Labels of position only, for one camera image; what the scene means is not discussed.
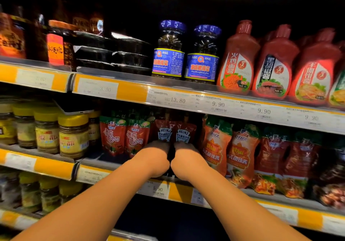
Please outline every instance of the red squeeze bottle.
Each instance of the red squeeze bottle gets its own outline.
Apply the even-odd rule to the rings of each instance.
[[[250,35],[252,22],[242,20],[236,34],[226,41],[226,48],[220,64],[217,85],[223,89],[248,93],[254,76],[254,60],[260,49],[259,43]]]
[[[292,62],[300,52],[295,43],[289,40],[290,33],[290,25],[282,24],[274,38],[263,46],[253,85],[256,96],[284,99],[289,92]]]
[[[341,57],[332,44],[333,28],[319,30],[313,44],[300,55],[289,95],[294,102],[312,105],[325,103],[333,84],[334,65]]]

